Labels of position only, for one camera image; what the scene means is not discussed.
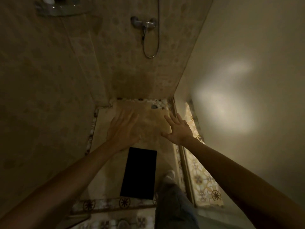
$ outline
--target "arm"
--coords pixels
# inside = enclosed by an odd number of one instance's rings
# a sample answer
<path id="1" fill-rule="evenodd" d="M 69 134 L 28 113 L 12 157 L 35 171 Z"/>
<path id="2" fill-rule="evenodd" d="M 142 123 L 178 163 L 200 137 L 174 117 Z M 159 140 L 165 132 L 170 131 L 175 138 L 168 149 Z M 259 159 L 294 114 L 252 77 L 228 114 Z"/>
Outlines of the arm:
<path id="1" fill-rule="evenodd" d="M 121 111 L 113 118 L 104 144 L 36 189 L 0 219 L 0 228 L 36 228 L 65 203 L 71 207 L 109 158 L 139 140 L 130 135 L 137 119 L 138 114 Z"/>
<path id="2" fill-rule="evenodd" d="M 187 148 L 257 228 L 305 228 L 302 208 L 266 181 L 204 145 L 177 114 L 164 116 L 172 128 L 162 136 Z"/>

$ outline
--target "hand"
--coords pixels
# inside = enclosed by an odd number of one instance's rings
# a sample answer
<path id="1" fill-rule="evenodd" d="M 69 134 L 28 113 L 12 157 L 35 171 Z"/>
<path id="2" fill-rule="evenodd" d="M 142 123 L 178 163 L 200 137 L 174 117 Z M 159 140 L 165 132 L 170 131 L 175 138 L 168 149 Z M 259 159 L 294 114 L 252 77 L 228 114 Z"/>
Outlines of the hand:
<path id="1" fill-rule="evenodd" d="M 138 136 L 131 136 L 130 131 L 139 118 L 133 111 L 121 110 L 116 115 L 107 132 L 107 142 L 116 151 L 124 150 L 139 141 Z"/>
<path id="2" fill-rule="evenodd" d="M 182 145 L 186 138 L 193 137 L 193 132 L 188 123 L 181 118 L 179 113 L 177 114 L 177 117 L 178 119 L 174 117 L 172 113 L 170 113 L 170 118 L 166 115 L 164 116 L 169 123 L 172 132 L 162 132 L 161 135 L 176 145 Z"/>

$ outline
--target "forearm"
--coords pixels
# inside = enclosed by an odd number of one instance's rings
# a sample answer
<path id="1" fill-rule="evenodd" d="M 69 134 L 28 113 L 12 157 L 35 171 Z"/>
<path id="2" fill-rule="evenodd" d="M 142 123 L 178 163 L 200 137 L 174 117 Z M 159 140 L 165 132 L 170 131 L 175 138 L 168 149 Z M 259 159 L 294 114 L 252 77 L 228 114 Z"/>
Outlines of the forearm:
<path id="1" fill-rule="evenodd" d="M 195 138 L 185 139 L 183 146 L 201 162 L 241 209 L 246 205 L 290 228 L 304 223 L 304 212 L 299 205 L 254 173 Z"/>
<path id="2" fill-rule="evenodd" d="M 104 144 L 36 189 L 0 220 L 0 227 L 33 228 L 65 202 L 73 202 L 115 153 Z"/>

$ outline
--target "jeans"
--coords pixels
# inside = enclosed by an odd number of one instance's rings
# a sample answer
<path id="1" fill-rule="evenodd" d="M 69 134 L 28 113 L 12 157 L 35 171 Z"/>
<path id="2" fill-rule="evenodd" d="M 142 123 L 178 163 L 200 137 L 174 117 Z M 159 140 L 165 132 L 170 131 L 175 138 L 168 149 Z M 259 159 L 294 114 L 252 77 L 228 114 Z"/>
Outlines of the jeans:
<path id="1" fill-rule="evenodd" d="M 163 181 L 157 193 L 155 229 L 199 229 L 193 204 L 174 181 Z"/>

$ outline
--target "black rectangle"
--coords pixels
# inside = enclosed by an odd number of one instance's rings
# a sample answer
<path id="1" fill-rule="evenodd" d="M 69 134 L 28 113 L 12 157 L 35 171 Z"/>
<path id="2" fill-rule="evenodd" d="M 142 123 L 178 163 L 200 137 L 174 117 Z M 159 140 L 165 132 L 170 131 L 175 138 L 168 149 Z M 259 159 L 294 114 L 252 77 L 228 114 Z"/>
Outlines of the black rectangle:
<path id="1" fill-rule="evenodd" d="M 130 147 L 120 196 L 153 199 L 157 151 Z"/>

